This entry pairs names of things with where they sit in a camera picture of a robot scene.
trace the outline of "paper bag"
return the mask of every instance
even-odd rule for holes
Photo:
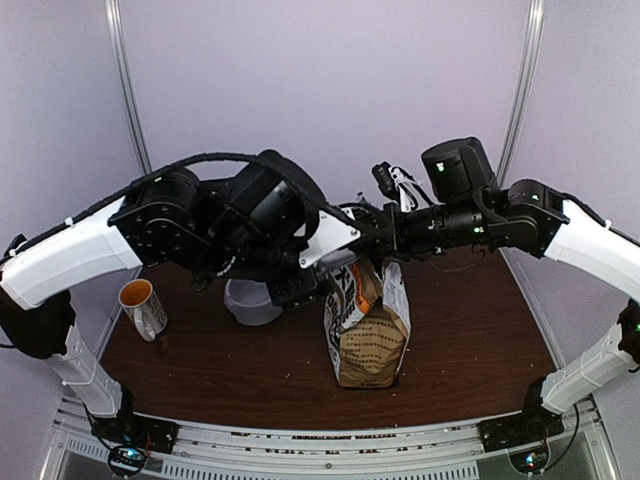
[[[411,334],[409,303],[397,263],[382,278],[367,258],[331,273],[324,325],[341,387],[382,388],[394,383]]]

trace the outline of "lavender wall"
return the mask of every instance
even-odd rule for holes
[[[0,1],[0,248],[139,174],[101,0]],[[95,348],[109,325],[114,275],[73,291]],[[0,332],[0,341],[6,341]],[[62,395],[41,361],[0,350],[0,477],[33,479]]]
[[[527,1],[121,3],[155,168],[275,148],[338,202],[378,198],[384,159],[424,175],[420,153],[453,137],[480,137],[497,164]]]
[[[640,238],[640,3],[547,2],[532,96],[509,180],[569,191]],[[565,265],[518,255],[516,271],[557,348],[571,361],[617,320],[624,295]],[[640,378],[596,395],[622,470],[638,478]]]

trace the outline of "mug handle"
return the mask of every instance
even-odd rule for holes
[[[153,331],[149,325],[145,325],[142,321],[142,309],[136,308],[133,310],[133,324],[136,326],[136,330],[140,336],[147,342],[153,342],[156,339],[156,332]]]

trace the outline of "white mug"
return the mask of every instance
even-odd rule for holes
[[[167,314],[149,280],[139,278],[127,283],[120,290],[118,300],[147,342],[153,342],[167,327]]]

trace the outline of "brown tabletop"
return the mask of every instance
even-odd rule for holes
[[[472,264],[468,251],[433,260]],[[190,290],[190,274],[165,264],[145,271],[169,316],[144,342],[121,317],[102,364],[134,393],[137,411],[181,420],[286,429],[422,425],[518,410],[526,388],[553,363],[499,254],[440,272],[403,265],[412,335],[397,386],[344,390],[329,359],[322,304],[263,327],[238,325],[224,282]]]

